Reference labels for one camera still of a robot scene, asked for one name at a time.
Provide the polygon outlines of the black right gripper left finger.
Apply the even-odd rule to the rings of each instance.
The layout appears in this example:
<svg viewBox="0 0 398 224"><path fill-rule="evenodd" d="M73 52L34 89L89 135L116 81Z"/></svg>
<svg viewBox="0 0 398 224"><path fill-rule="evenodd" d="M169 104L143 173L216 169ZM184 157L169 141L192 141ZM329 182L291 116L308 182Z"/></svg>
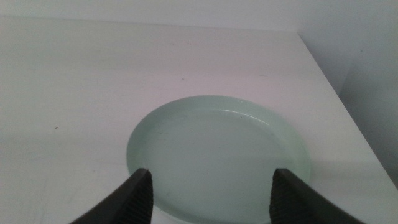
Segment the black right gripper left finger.
<svg viewBox="0 0 398 224"><path fill-rule="evenodd" d="M152 175L149 170L140 168L114 192L72 223L150 224L153 206Z"/></svg>

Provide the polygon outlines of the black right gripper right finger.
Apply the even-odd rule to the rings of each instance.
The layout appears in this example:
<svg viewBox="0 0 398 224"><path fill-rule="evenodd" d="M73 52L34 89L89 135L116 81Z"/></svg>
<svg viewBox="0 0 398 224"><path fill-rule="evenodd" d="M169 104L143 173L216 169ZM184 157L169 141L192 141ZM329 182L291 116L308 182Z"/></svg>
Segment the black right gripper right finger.
<svg viewBox="0 0 398 224"><path fill-rule="evenodd" d="M285 168L272 177L269 216L277 224L363 224Z"/></svg>

